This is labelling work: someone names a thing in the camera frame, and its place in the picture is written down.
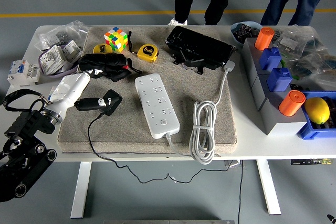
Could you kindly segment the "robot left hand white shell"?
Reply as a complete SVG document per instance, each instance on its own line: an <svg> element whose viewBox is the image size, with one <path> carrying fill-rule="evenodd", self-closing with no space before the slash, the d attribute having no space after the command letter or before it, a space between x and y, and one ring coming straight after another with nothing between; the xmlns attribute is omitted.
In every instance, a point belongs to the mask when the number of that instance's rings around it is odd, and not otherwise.
<svg viewBox="0 0 336 224"><path fill-rule="evenodd" d="M64 76L50 96L51 104L45 106L44 112L57 119L64 119L67 109L74 106L93 76L102 70L92 69Z"/></svg>

